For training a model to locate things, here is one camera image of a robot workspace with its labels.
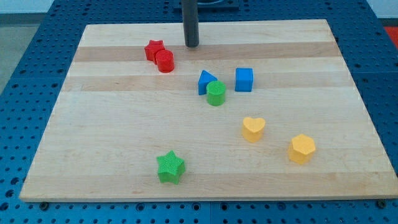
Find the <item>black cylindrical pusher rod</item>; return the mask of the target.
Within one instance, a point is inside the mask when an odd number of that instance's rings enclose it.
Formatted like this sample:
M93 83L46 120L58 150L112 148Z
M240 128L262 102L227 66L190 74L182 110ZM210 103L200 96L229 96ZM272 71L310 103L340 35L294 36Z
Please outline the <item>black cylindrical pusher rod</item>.
M198 1L181 0L181 7L185 45L189 48L197 47L199 44Z

